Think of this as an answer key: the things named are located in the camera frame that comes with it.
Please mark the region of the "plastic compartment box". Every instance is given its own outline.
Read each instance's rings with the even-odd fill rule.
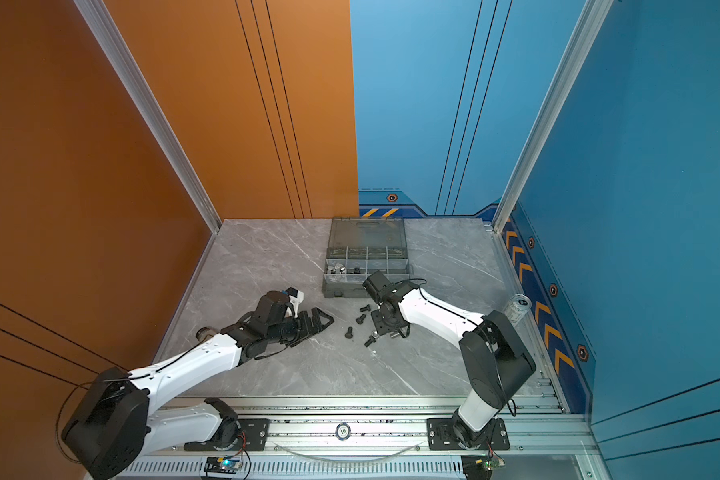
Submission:
[[[332,273],[341,264],[343,272]],[[365,298],[362,283],[380,270],[393,282],[411,278],[402,218],[334,218],[328,238],[322,293]]]

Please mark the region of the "white robotic arm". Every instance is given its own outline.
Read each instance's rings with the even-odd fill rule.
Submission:
[[[490,420],[536,370],[507,317],[460,309],[409,280],[392,283],[381,272],[371,274],[363,286],[379,305],[372,318],[384,331],[420,325],[461,350],[471,390],[454,412],[454,436],[465,448],[479,448]]]
[[[212,376],[260,360],[269,343],[296,346],[333,323],[318,308],[298,312],[304,294],[289,288],[262,296],[253,312],[220,332],[203,328],[200,342],[168,360],[98,375],[62,431],[62,439],[95,480],[112,478],[138,456],[187,442],[225,448],[237,440],[237,414],[218,398],[159,410]]]

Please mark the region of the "yellow chevron stripe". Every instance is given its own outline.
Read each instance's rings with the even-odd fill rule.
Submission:
[[[509,250],[509,237],[510,236],[517,236],[517,232],[507,232],[507,250]]]
[[[568,355],[565,353],[562,353],[558,349],[555,349],[554,351],[554,370],[555,373],[557,373],[557,376],[560,376],[560,360],[563,360],[568,365],[570,365],[570,368],[575,369],[574,361],[568,358]]]
[[[525,250],[523,250],[523,249],[520,248],[519,246],[513,246],[513,247],[512,247],[512,265],[517,265],[517,264],[518,264],[517,261],[516,261],[517,258],[518,258],[518,253],[524,254],[524,253],[525,253]]]
[[[551,326],[549,326],[549,324],[545,325],[544,326],[544,344],[547,346],[547,348],[550,348],[550,333],[552,335],[555,335],[560,340],[563,339],[562,335],[560,334],[559,331],[557,331],[557,329],[552,328]]]
[[[523,270],[528,270],[529,272],[534,271],[534,269],[530,268],[530,265],[520,262],[520,284],[523,283]]]
[[[543,303],[536,302],[536,324],[537,325],[539,324],[539,310],[543,310],[543,311],[549,313],[550,315],[552,315],[552,312],[550,312],[550,308],[548,306],[546,306]]]

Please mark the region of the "blue wall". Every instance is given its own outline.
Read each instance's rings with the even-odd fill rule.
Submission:
[[[672,448],[720,412],[652,428],[720,382],[642,407],[720,378],[720,2],[614,2],[520,206],[591,341],[615,480],[720,474],[720,440]]]
[[[359,187],[400,189],[427,214],[474,214],[499,198],[584,0],[518,0],[511,11],[510,0],[350,5]]]

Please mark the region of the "gray marble surface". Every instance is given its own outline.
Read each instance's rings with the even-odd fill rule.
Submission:
[[[413,326],[407,339],[384,336],[370,348],[369,318],[355,317],[369,300],[326,299],[321,292],[330,220],[226,220],[200,272],[163,359],[194,345],[202,326],[227,326],[253,310],[268,290],[294,286],[305,293],[302,310],[318,306],[336,322],[276,356],[215,376],[189,390],[193,396],[466,395],[460,351]],[[414,276],[425,289],[476,312],[500,309],[509,296],[482,221],[406,220]],[[352,326],[355,337],[344,334]],[[282,347],[273,345],[267,352]],[[519,393],[534,394],[536,381]]]

